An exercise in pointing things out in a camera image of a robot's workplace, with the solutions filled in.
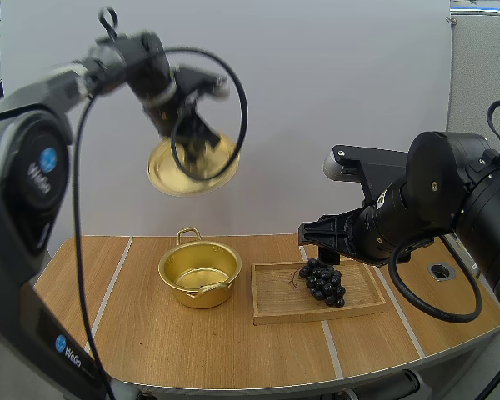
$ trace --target white backdrop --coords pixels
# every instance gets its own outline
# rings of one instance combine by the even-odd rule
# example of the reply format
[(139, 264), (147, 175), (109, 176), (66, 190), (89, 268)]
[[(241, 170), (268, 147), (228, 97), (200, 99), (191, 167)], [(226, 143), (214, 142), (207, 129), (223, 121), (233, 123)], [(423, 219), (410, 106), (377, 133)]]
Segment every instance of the white backdrop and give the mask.
[[(296, 232), (302, 221), (363, 200), (358, 184), (324, 177), (333, 145), (406, 151), (420, 132), (445, 128), (448, 0), (8, 0), (0, 26), (5, 93), (85, 55), (105, 33), (97, 15), (106, 3), (117, 11), (119, 33), (149, 29), (166, 47), (192, 45), (224, 58), (246, 89), (249, 125), (240, 167), (226, 186), (169, 197), (148, 181), (158, 135), (132, 92), (102, 98), (82, 145), (86, 234), (173, 235), (189, 225), (205, 235)], [(234, 90), (228, 102), (204, 103), (200, 111), (237, 136)], [(69, 115), (74, 127), (78, 114)], [(51, 254), (73, 234), (71, 208), (69, 191)]]

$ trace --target wooden tabletop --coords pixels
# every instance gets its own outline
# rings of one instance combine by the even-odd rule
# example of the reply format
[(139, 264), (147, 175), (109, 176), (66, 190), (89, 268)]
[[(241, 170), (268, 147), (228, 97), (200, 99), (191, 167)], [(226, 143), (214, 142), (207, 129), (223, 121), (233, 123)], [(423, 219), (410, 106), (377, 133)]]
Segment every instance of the wooden tabletop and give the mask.
[[(323, 322), (253, 325), (251, 265), (301, 261), (315, 247), (298, 236), (215, 237), (242, 258), (233, 295), (218, 307), (179, 304), (158, 275), (173, 237), (84, 237), (87, 308), (107, 371), (130, 383), (165, 388), (277, 388), (335, 381), (429, 359), (500, 329), (500, 309), (482, 291), (480, 317), (451, 324), (429, 317), (394, 289), (387, 267), (374, 268), (386, 298), (384, 312)], [(447, 263), (455, 279), (436, 281), (430, 263)], [(399, 266), (421, 298), (454, 313), (468, 313), (473, 291), (438, 239)], [(67, 240), (35, 288), (65, 328), (85, 343), (77, 295), (74, 243)]]

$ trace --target wego logo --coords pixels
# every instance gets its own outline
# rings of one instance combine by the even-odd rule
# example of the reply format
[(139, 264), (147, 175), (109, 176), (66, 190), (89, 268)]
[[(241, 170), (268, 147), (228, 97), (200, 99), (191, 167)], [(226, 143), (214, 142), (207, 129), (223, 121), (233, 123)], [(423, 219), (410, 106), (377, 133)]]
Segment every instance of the wego logo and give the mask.
[(35, 186), (42, 192), (42, 194), (47, 194), (52, 189), (50, 183), (48, 183), (48, 178), (41, 173), (41, 169), (35, 162), (32, 162), (27, 168), (27, 175), (32, 179)]
[(74, 354), (73, 350), (67, 346), (67, 340), (63, 335), (56, 337), (56, 350), (58, 353), (63, 353), (65, 351), (65, 356), (74, 364), (76, 367), (80, 368), (82, 362), (77, 354)]

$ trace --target gold handle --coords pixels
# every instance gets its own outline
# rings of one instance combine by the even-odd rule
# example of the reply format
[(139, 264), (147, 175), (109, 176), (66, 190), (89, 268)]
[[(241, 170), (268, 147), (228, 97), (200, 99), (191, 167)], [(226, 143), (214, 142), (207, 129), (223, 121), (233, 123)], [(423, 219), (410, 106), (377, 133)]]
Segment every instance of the gold handle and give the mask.
[(225, 282), (217, 282), (213, 285), (205, 285), (198, 289), (198, 292), (185, 292), (190, 298), (200, 298), (204, 293), (211, 292), (212, 290), (229, 289), (231, 285), (227, 285)]
[(194, 232), (197, 235), (198, 240), (202, 240), (202, 236), (200, 236), (200, 232), (195, 227), (185, 227), (181, 231), (179, 231), (176, 235), (176, 244), (179, 246), (181, 242), (182, 233), (185, 232)]

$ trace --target golden aluminum pot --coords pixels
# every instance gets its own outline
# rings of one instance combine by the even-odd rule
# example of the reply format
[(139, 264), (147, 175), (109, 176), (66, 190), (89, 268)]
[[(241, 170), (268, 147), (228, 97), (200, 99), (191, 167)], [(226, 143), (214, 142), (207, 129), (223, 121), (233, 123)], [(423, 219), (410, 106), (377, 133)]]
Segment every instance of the golden aluminum pot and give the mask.
[[(194, 232), (197, 240), (181, 244), (185, 232)], [(211, 308), (228, 300), (241, 272), (241, 256), (226, 244), (202, 240), (195, 227), (178, 232), (176, 244), (159, 262), (159, 275), (174, 297), (191, 308)]]

